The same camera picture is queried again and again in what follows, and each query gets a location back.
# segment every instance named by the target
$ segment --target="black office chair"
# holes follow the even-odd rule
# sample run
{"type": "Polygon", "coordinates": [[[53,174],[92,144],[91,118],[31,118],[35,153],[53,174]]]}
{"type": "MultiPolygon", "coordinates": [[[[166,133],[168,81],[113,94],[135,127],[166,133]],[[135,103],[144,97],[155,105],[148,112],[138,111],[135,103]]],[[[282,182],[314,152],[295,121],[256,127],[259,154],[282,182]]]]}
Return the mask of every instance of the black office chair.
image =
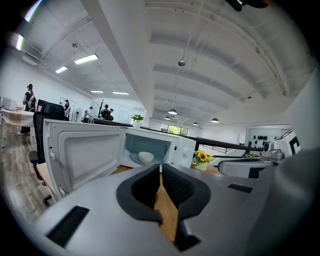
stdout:
{"type": "MultiPolygon", "coordinates": [[[[43,128],[44,128],[44,119],[54,119],[54,120],[62,120],[66,121],[65,110],[64,107],[58,104],[45,102],[41,108],[40,112],[35,112],[33,115],[33,125],[34,125],[34,133],[36,138],[36,151],[31,151],[29,153],[29,160],[33,164],[33,169],[35,171],[36,177],[39,180],[43,180],[40,176],[37,164],[43,164],[46,162],[45,152],[44,152],[44,139],[43,139],[43,128]]],[[[43,199],[43,203],[47,206],[48,200],[51,199],[52,196],[48,195],[43,199]]]]}

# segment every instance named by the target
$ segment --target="security camera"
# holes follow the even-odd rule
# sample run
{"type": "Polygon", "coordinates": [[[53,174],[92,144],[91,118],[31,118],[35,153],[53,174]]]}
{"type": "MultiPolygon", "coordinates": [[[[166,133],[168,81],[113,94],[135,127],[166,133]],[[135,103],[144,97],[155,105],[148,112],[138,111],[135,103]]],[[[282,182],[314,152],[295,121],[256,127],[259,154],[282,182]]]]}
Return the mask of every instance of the security camera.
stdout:
{"type": "Polygon", "coordinates": [[[179,60],[179,61],[178,61],[178,65],[179,65],[180,67],[184,67],[184,66],[186,65],[186,63],[185,63],[184,60],[179,60]]]}

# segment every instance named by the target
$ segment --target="fluorescent light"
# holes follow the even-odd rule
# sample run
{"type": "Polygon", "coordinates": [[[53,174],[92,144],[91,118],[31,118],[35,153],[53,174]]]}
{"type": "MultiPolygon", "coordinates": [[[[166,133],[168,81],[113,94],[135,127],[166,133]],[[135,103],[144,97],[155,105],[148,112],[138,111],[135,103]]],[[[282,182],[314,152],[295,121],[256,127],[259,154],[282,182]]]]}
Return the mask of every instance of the fluorescent light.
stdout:
{"type": "Polygon", "coordinates": [[[168,113],[171,115],[176,115],[177,111],[175,109],[170,109],[168,113]]]}
{"type": "Polygon", "coordinates": [[[18,40],[16,41],[15,48],[17,48],[19,51],[21,51],[23,43],[24,43],[24,37],[22,35],[19,35],[18,40]]]}
{"type": "Polygon", "coordinates": [[[84,57],[84,58],[80,58],[80,59],[77,59],[74,61],[75,64],[81,64],[81,63],[84,63],[84,62],[89,62],[89,61],[93,61],[93,60],[97,60],[98,59],[98,56],[97,55],[90,55],[90,56],[87,56],[87,57],[84,57]]]}
{"type": "Polygon", "coordinates": [[[60,73],[60,72],[62,72],[62,71],[65,71],[65,70],[67,70],[68,68],[66,67],[66,66],[63,66],[62,68],[59,68],[57,71],[56,71],[56,73],[60,73]]]}
{"type": "Polygon", "coordinates": [[[41,3],[42,0],[37,1],[31,8],[30,10],[26,13],[24,16],[24,19],[29,22],[32,15],[34,14],[35,10],[37,9],[38,5],[41,3]]]}
{"type": "Polygon", "coordinates": [[[122,91],[113,91],[113,94],[123,94],[123,95],[129,95],[127,92],[122,92],[122,91]]]}

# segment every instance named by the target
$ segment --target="table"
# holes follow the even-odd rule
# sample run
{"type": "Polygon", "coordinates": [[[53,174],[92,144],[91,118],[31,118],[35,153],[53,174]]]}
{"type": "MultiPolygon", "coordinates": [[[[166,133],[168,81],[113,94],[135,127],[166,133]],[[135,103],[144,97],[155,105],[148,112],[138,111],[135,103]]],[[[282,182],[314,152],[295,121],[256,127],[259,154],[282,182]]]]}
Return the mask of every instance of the table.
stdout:
{"type": "MultiPolygon", "coordinates": [[[[34,112],[28,111],[12,111],[1,109],[1,147],[5,147],[5,139],[7,132],[7,124],[21,127],[34,127],[34,112]]],[[[35,136],[34,129],[31,129],[32,137],[35,136]]]]}
{"type": "MultiPolygon", "coordinates": [[[[48,191],[52,196],[52,199],[56,202],[57,195],[54,192],[55,190],[53,188],[52,181],[49,176],[47,164],[41,163],[37,165],[37,169],[43,181],[46,183],[46,187],[48,188],[48,191]]],[[[125,172],[130,169],[132,168],[120,165],[110,175],[125,172]]],[[[215,168],[210,164],[208,164],[207,172],[212,174],[222,175],[222,173],[219,172],[217,168],[215,168]]],[[[174,203],[171,201],[168,193],[166,192],[162,184],[162,173],[160,173],[159,175],[160,175],[160,187],[156,193],[156,203],[154,205],[154,209],[158,210],[162,216],[162,224],[160,225],[162,232],[170,241],[174,242],[176,237],[177,224],[178,224],[178,209],[175,207],[174,203]]]]}

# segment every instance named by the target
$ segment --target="wooden floor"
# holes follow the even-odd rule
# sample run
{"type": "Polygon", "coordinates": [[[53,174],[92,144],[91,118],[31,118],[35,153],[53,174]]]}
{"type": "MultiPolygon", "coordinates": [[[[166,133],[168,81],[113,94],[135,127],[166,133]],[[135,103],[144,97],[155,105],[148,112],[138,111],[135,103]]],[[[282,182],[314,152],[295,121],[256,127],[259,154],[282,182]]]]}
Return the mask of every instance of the wooden floor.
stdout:
{"type": "Polygon", "coordinates": [[[5,148],[0,148],[0,188],[13,211],[33,223],[46,210],[42,201],[49,193],[29,162],[29,152],[37,149],[36,138],[17,135],[19,130],[7,125],[5,148]]]}
{"type": "MultiPolygon", "coordinates": [[[[37,179],[28,154],[37,149],[36,138],[29,135],[17,135],[18,127],[8,125],[5,148],[0,148],[0,188],[8,204],[27,221],[35,222],[46,210],[43,198],[49,193],[37,179]]],[[[129,170],[120,167],[114,173],[129,170]]],[[[159,210],[163,218],[160,226],[163,233],[174,241],[177,228],[178,210],[170,200],[162,185],[160,174],[160,188],[157,192],[155,209],[159,210]]]]}

